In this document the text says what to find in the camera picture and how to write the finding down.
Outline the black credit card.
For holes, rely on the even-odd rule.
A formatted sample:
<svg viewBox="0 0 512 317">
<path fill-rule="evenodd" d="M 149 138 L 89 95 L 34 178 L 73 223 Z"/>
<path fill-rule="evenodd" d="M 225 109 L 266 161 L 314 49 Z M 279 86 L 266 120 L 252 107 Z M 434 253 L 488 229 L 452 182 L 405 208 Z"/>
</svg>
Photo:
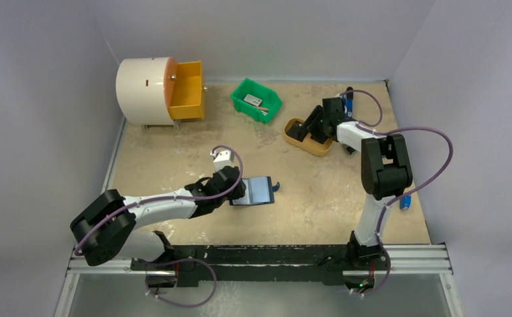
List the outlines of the black credit card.
<svg viewBox="0 0 512 317">
<path fill-rule="evenodd" d="M 308 134 L 308 130 L 303 122 L 294 121 L 286 134 L 290 138 L 302 143 Z"/>
</svg>

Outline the navy blue card holder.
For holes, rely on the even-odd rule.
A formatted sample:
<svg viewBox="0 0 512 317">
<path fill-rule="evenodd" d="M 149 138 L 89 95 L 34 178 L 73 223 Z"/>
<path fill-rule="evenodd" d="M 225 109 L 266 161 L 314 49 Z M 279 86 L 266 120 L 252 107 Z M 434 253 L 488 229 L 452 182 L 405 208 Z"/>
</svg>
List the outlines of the navy blue card holder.
<svg viewBox="0 0 512 317">
<path fill-rule="evenodd" d="M 230 205 L 252 206 L 266 205 L 275 202 L 274 194 L 280 189 L 280 182 L 273 184 L 270 176 L 243 178 L 245 195 L 229 201 Z"/>
</svg>

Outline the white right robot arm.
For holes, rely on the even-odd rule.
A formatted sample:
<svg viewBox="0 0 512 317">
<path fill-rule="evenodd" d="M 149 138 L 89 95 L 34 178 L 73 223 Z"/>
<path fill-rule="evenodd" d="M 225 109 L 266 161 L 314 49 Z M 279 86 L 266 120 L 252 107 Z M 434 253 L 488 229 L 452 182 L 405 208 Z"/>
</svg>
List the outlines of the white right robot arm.
<svg viewBox="0 0 512 317">
<path fill-rule="evenodd" d="M 404 137 L 383 136 L 349 120 L 339 97 L 324 98 L 302 124 L 302 131 L 306 133 L 304 140 L 317 149 L 336 141 L 353 153 L 360 153 L 361 182 L 367 196 L 359 223 L 352 231 L 346 259 L 352 267 L 362 269 L 373 257 L 381 255 L 379 240 L 389 201 L 412 184 Z"/>
</svg>

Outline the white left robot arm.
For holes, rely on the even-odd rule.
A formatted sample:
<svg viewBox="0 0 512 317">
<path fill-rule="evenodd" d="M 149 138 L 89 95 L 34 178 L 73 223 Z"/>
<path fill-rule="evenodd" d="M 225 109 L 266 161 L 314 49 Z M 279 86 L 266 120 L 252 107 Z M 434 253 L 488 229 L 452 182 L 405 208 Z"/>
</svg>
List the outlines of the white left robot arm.
<svg viewBox="0 0 512 317">
<path fill-rule="evenodd" d="M 225 166 L 211 177 L 162 195 L 133 197 L 116 189 L 102 192 L 69 226 L 76 256 L 90 266 L 104 264 L 124 249 L 133 231 L 162 221 L 193 219 L 211 214 L 225 201 L 245 194 L 243 169 Z"/>
</svg>

